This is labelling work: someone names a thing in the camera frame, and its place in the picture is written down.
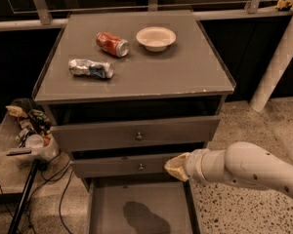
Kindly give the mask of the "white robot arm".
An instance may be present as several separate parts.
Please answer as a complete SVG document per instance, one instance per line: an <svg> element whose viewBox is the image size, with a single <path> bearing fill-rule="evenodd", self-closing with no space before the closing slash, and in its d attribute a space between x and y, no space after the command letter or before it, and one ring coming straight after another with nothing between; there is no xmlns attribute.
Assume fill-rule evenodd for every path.
<svg viewBox="0 0 293 234"><path fill-rule="evenodd" d="M293 165L250 142L236 142L224 150L195 149L170 159L164 168L180 181L271 189L293 199Z"/></svg>

